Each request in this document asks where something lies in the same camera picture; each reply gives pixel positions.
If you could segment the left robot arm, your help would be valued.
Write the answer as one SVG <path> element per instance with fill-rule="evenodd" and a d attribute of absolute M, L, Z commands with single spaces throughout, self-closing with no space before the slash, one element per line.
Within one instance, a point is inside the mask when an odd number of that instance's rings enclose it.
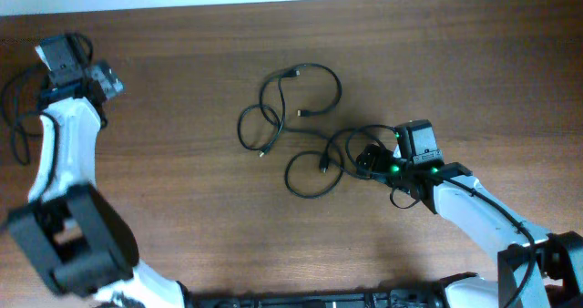
<path fill-rule="evenodd" d="M 31 114 L 43 127 L 28 203 L 9 211 L 7 229 L 56 296 L 90 298 L 104 307 L 190 307 L 189 291 L 139 257 L 128 225 L 97 190 L 97 135 L 103 104 L 123 83 L 93 46 L 65 33 L 36 46 L 48 82 Z"/>

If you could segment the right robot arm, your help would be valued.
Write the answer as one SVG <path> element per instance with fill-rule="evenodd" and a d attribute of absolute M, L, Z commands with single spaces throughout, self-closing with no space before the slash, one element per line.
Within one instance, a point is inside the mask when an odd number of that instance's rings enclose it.
<path fill-rule="evenodd" d="M 392 127 L 351 159 L 359 175 L 409 195 L 453 223 L 497 266 L 488 281 L 467 272 L 437 282 L 433 307 L 579 307 L 582 237 L 554 233 L 510 209 L 459 162 L 446 163 L 427 119 Z"/>

